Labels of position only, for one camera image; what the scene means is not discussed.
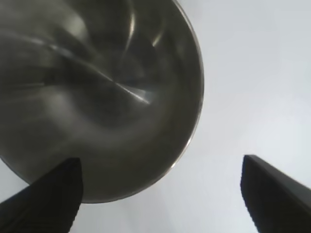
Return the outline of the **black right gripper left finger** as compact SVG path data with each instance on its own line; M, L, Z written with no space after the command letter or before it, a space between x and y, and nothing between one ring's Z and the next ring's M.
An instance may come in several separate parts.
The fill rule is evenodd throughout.
M83 190L81 161L69 158L0 204L0 231L68 233Z

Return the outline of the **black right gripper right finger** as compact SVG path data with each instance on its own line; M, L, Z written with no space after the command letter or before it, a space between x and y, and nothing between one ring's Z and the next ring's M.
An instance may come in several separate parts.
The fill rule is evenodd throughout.
M311 231L311 190L258 156L244 156L240 188L258 232Z

